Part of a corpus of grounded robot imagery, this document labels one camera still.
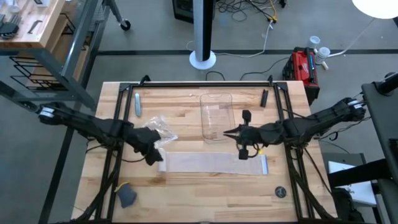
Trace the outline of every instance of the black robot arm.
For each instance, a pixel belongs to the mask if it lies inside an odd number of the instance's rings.
[[[160,140],[156,130],[134,128],[134,124],[119,119],[99,119],[67,107],[64,103],[46,103],[40,106],[40,122],[49,125],[63,124],[76,129],[83,137],[93,137],[105,148],[121,146],[123,142],[145,156],[148,165],[163,161],[154,142]]]
[[[225,131],[224,135],[236,140],[242,145],[239,150],[239,159],[248,159],[247,146],[268,146],[282,142],[295,147],[304,147],[316,134],[323,134],[332,126],[340,122],[360,121],[364,118],[366,110],[364,103],[352,98],[344,98],[330,108],[311,114],[268,123],[259,128],[249,126],[251,113],[243,111],[244,124],[237,128]]]

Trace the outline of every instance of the wooden table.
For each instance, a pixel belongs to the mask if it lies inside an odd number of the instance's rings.
[[[308,115],[307,103],[302,82],[288,82],[289,93],[294,111]],[[96,116],[113,118],[118,95],[119,83],[103,84]],[[134,102],[129,121],[137,127],[150,118],[165,116],[178,139],[164,147],[172,152],[232,152],[238,153],[235,143],[229,141],[220,144],[207,144],[201,132],[200,96],[204,93],[230,93],[233,97],[234,119],[236,125],[243,123],[243,109],[252,113],[252,126],[260,126],[279,119],[275,104],[275,94],[271,88],[266,108],[259,106],[264,88],[140,88],[134,90],[141,96],[142,116],[134,112]],[[311,141],[307,147],[327,181],[322,154],[317,141]],[[117,198],[114,210],[114,222],[294,222],[297,221],[289,174],[283,145],[269,146],[264,149],[267,155],[268,175],[236,175],[218,173],[166,173],[158,172],[158,164],[148,166],[145,162],[126,163],[121,166],[119,183],[130,181],[138,193],[135,204],[121,208]],[[75,201],[73,218],[82,214],[100,189],[105,149],[98,148],[86,155]],[[138,159],[131,146],[125,144],[123,158]],[[303,156],[305,170],[311,191],[319,202],[332,215],[336,216],[332,197],[321,183],[312,163]],[[278,186],[287,189],[285,198],[275,196]],[[300,201],[304,214],[305,201]],[[104,208],[108,207],[105,197]]]
[[[0,49],[44,48],[49,41],[65,0],[51,0],[48,7],[37,7],[33,0],[16,0],[16,2],[21,9],[19,16],[22,17],[18,33],[11,40],[0,39]],[[6,15],[4,22],[11,18],[12,14],[8,12],[7,4],[4,3],[0,6],[0,14]],[[36,20],[43,22],[37,24],[32,34],[28,34]]]

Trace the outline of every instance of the clear plastic container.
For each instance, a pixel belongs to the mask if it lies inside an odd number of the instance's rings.
[[[235,128],[232,96],[209,93],[200,96],[202,134],[207,143],[226,141],[224,131]]]

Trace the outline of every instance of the black metal frame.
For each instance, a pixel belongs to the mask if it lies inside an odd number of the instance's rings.
[[[163,82],[163,83],[156,83],[156,82],[147,82],[147,83],[121,83],[119,86],[119,93],[118,93],[118,99],[116,102],[116,109],[114,113],[114,119],[119,118],[119,113],[121,109],[121,102],[122,102],[122,97],[125,91],[127,91],[127,100],[126,100],[126,106],[125,106],[125,111],[124,111],[124,117],[123,120],[128,119],[128,114],[129,110],[131,107],[131,98],[132,98],[132,92],[133,89],[135,88],[167,88],[167,87],[242,87],[242,86],[258,86],[258,87],[273,87],[274,92],[275,92],[275,99],[276,99],[276,104],[277,104],[277,110],[279,114],[280,120],[284,119],[284,111],[282,108],[282,100],[280,97],[280,91],[283,92],[285,102],[286,102],[286,107],[287,110],[292,111],[292,104],[290,101],[290,96],[289,96],[289,90],[286,82],[277,82],[277,83],[272,83],[272,82]],[[293,118],[293,113],[289,112],[288,113],[289,118]],[[67,152],[65,153],[65,147],[68,147],[69,143],[65,142],[63,143],[62,151],[60,154],[61,157],[65,157],[67,155]],[[305,173],[305,168],[303,164],[302,157],[300,156],[300,151],[298,149],[294,149],[296,154],[298,155],[296,160],[298,164],[298,169],[300,173],[300,182],[305,184],[308,188],[308,182],[307,182],[307,176]],[[114,164],[114,168],[112,172],[109,174],[109,168],[111,165],[111,159],[112,159],[112,153],[116,151],[117,156],[116,156],[116,162]],[[317,219],[315,218],[315,213],[313,211],[313,205],[311,204],[308,195],[304,195],[305,201],[306,201],[306,206],[307,206],[307,211],[308,211],[308,218],[305,218],[303,216],[303,211],[301,208],[300,204],[300,196],[297,188],[297,179],[295,179],[291,173],[291,169],[295,170],[294,167],[294,161],[292,157],[292,147],[290,145],[285,144],[285,153],[286,153],[286,160],[287,160],[287,165],[289,168],[289,176],[290,176],[290,183],[292,185],[292,195],[294,199],[294,205],[295,205],[295,210],[296,210],[296,215],[297,215],[297,220],[298,223],[342,223],[342,224],[360,224],[358,222],[346,222],[346,221],[341,221],[337,219],[332,219],[332,220],[322,220],[322,219]],[[94,198],[90,206],[86,209],[85,213],[77,218],[76,220],[71,220],[70,222],[65,222],[65,223],[81,223],[81,224],[89,224],[89,223],[113,223],[111,220],[113,218],[113,212],[114,212],[114,202],[116,200],[116,193],[114,192],[117,184],[118,184],[118,178],[119,178],[119,170],[121,166],[121,159],[122,159],[122,154],[123,154],[123,145],[116,146],[113,149],[108,149],[106,153],[106,158],[105,158],[105,164],[104,164],[104,170],[103,170],[103,176],[101,179],[101,187],[100,190],[97,194],[97,196]],[[62,162],[62,159],[58,159],[57,161],[57,166],[52,178],[52,182],[50,184],[50,189],[47,194],[47,198],[45,200],[45,204],[42,210],[42,215],[40,216],[40,221],[39,224],[47,224],[49,215],[50,215],[50,210],[51,206],[53,203],[53,200],[55,198],[55,194],[57,192],[57,187],[59,184],[60,176],[62,174],[62,169],[63,165],[62,163],[65,163],[65,161]],[[108,206],[108,211],[106,214],[106,218],[102,218],[102,211],[103,211],[103,200],[104,200],[104,195],[108,191],[109,187],[111,187],[111,195],[110,195],[110,200],[109,200],[109,206]],[[95,217],[94,220],[89,220],[89,218],[92,216],[92,214],[95,211]]]

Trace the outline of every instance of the concrete floor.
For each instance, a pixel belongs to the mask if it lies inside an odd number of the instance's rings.
[[[132,30],[122,32],[110,15],[100,50],[185,50],[186,43],[193,40],[193,26],[174,19],[171,1],[120,0],[117,3],[122,15],[131,21]],[[217,12],[213,48],[261,49],[261,34],[267,22],[253,11],[248,14],[246,21],[235,22],[229,14]],[[269,34],[267,49],[304,46],[311,35],[318,35],[322,46],[342,49],[371,20],[356,10],[351,1],[344,0],[290,1],[290,7],[278,7],[278,16],[279,22]],[[397,34],[392,20],[379,20],[353,48],[398,49]],[[250,59],[219,56],[212,70],[224,73],[227,80],[239,80],[242,73],[265,70],[286,56],[260,55]],[[397,61],[398,55],[393,54],[330,58],[328,71],[318,69],[321,92],[311,106],[312,111],[356,95],[362,83],[380,80],[386,73],[395,71]],[[268,74],[253,75],[247,80],[265,80],[271,74],[280,79],[283,66],[284,62],[278,63]],[[1,57],[0,67],[1,79],[15,86],[8,76],[16,71],[7,57]],[[204,74],[190,66],[186,55],[100,56],[87,90],[98,99],[103,82],[138,81],[144,75],[158,81],[204,80]],[[37,223],[66,128],[40,124],[35,114],[4,98],[0,98],[0,108],[3,110],[0,117],[0,142],[3,143],[0,149],[0,223]],[[85,139],[74,135],[52,210],[52,222],[70,218],[85,158],[85,143]],[[363,152],[367,161],[383,158],[371,121],[340,134],[335,143],[352,153]],[[324,143],[321,148],[323,152],[341,152]]]

